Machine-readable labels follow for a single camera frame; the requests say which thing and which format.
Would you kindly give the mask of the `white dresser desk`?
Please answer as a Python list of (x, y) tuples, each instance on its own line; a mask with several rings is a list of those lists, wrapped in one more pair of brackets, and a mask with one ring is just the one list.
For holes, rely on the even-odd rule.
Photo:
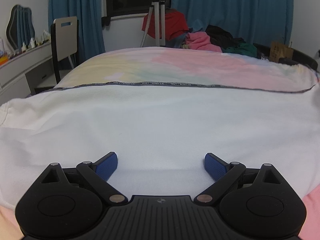
[(1, 65), (1, 105), (31, 94), (26, 74), (52, 58), (51, 43), (24, 52)]

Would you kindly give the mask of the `brown paper bag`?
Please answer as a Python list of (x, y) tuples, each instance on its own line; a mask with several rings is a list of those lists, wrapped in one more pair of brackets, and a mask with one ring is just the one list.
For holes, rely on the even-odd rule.
[(280, 59), (292, 59), (294, 50), (285, 44), (273, 41), (271, 43), (269, 60), (279, 63)]

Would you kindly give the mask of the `green garment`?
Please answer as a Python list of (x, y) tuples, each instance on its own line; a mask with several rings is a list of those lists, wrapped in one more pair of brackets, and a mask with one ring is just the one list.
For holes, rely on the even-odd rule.
[(249, 43), (238, 43), (236, 46), (228, 47), (226, 49), (222, 48), (223, 53), (229, 54), (239, 54), (249, 57), (257, 58), (257, 48)]

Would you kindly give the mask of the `pastel tie-dye bedsheet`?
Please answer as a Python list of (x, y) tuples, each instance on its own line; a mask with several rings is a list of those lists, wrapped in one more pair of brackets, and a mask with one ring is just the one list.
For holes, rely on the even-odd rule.
[[(287, 66), (234, 54), (149, 47), (95, 56), (76, 67), (50, 91), (106, 85), (302, 94), (319, 87), (319, 74), (300, 64)], [(301, 237), (319, 239), (319, 185), (300, 198), (308, 212)], [(22, 238), (14, 215), (15, 207), (1, 205), (1, 239)]]

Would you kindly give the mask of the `white black chair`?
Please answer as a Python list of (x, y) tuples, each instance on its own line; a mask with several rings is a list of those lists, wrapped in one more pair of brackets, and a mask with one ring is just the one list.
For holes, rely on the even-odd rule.
[(79, 64), (79, 20), (77, 17), (56, 18), (50, 26), (53, 74), (35, 88), (42, 93), (54, 88)]

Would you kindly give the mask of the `black garment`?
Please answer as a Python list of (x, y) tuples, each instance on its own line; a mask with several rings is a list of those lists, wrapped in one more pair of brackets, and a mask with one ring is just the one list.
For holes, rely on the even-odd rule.
[(223, 49), (235, 47), (240, 43), (246, 43), (243, 38), (234, 38), (231, 33), (215, 25), (208, 25), (206, 34), (210, 37), (211, 44)]

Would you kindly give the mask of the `pink garment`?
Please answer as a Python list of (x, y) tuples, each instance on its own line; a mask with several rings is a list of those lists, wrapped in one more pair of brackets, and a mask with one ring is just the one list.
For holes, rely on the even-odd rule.
[(192, 50), (205, 50), (221, 53), (222, 50), (219, 46), (213, 45), (210, 42), (210, 37), (204, 31), (196, 33), (188, 33), (185, 37), (184, 44), (182, 46), (185, 49)]

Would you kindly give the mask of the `wavy vanity mirror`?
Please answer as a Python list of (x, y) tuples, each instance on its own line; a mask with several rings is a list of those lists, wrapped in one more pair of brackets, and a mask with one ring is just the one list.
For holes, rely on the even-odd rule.
[(13, 50), (21, 50), (23, 44), (28, 46), (35, 38), (32, 12), (29, 7), (19, 4), (13, 6), (6, 29), (6, 36)]

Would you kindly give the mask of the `right blue curtain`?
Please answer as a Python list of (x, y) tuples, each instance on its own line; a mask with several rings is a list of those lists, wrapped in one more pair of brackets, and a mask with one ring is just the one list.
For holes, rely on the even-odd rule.
[(289, 44), (293, 0), (171, 0), (189, 27), (215, 25), (248, 43)]

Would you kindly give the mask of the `blue curtain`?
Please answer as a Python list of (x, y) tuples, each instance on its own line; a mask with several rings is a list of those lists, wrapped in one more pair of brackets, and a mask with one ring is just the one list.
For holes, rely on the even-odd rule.
[(293, 0), (171, 0), (189, 27), (215, 25), (248, 43), (289, 44)]
[(101, 26), (102, 0), (49, 0), (48, 24), (63, 17), (77, 17), (79, 21), (79, 61), (105, 52)]

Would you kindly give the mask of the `red garment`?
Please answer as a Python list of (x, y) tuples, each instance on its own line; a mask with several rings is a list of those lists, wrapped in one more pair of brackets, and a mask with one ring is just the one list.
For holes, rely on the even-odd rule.
[[(148, 20), (148, 16), (144, 17), (142, 31), (146, 29), (146, 23)], [(178, 36), (181, 36), (184, 33), (188, 33), (189, 28), (187, 22), (185, 20), (185, 16), (183, 13), (173, 10), (170, 12), (166, 12), (165, 14), (165, 39), (166, 41), (171, 41)], [(148, 29), (148, 35), (152, 38), (155, 38), (155, 16), (154, 12), (152, 13), (150, 25)]]

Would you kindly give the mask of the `left blue curtain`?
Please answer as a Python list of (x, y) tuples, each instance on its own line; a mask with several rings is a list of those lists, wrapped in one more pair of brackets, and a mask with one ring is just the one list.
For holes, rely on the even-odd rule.
[(79, 21), (79, 61), (105, 52), (101, 26), (102, 0), (49, 0), (48, 24), (63, 17), (77, 17)]

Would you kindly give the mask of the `garment steamer stand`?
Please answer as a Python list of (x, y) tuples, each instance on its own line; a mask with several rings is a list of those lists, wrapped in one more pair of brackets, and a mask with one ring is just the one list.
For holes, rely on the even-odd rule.
[(152, 15), (154, 16), (156, 46), (165, 46), (165, 2), (166, 0), (152, 0), (151, 5), (149, 6), (146, 26), (144, 29), (144, 35), (140, 44), (140, 48), (143, 48), (145, 45)]

